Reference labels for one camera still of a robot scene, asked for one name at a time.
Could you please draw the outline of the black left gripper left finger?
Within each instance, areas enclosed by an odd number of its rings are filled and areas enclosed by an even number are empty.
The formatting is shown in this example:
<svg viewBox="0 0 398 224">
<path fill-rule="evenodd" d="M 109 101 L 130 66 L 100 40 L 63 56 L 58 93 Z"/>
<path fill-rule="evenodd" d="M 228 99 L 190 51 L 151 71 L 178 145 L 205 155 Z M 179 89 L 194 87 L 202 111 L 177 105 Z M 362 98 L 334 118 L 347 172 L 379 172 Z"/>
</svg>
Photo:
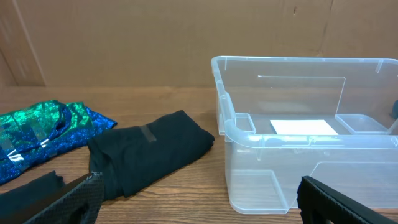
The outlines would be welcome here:
<svg viewBox="0 0 398 224">
<path fill-rule="evenodd" d="M 104 198 L 100 172 L 88 173 L 12 215 L 1 223 L 68 224 L 94 223 Z"/>
</svg>

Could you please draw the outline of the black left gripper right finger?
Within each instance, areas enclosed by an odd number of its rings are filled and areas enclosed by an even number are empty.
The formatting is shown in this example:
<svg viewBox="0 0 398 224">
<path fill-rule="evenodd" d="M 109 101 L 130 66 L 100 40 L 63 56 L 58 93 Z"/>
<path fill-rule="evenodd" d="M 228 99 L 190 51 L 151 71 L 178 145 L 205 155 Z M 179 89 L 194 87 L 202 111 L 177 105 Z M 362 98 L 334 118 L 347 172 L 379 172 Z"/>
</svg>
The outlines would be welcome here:
<svg viewBox="0 0 398 224">
<path fill-rule="evenodd" d="M 397 224 L 310 176 L 297 190 L 303 224 Z"/>
</svg>

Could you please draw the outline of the black cloth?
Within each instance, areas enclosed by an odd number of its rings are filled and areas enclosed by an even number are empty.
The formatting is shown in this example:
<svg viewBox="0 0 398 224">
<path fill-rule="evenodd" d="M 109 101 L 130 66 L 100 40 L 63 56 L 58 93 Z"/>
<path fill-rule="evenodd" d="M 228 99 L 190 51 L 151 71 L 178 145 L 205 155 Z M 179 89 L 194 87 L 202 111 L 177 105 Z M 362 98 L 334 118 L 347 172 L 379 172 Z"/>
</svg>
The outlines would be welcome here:
<svg viewBox="0 0 398 224">
<path fill-rule="evenodd" d="M 12 215 L 38 200 L 51 195 L 65 185 L 62 176 L 49 172 L 28 184 L 1 194 L 1 218 Z"/>
<path fill-rule="evenodd" d="M 215 138 L 184 111 L 130 128 L 107 130 L 88 141 L 89 169 L 104 178 L 104 199 L 130 197 L 200 159 Z"/>
</svg>

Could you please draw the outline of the green blue sequin cloth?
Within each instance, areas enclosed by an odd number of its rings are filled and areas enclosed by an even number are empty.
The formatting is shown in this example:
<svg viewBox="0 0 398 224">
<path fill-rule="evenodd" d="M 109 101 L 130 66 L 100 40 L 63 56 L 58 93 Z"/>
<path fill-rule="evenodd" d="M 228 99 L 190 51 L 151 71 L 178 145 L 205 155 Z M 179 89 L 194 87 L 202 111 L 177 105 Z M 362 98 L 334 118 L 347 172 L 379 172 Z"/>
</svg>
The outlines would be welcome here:
<svg viewBox="0 0 398 224">
<path fill-rule="evenodd" d="M 83 102 L 48 100 L 1 115 L 1 184 L 51 158 L 87 145 L 117 122 Z"/>
</svg>

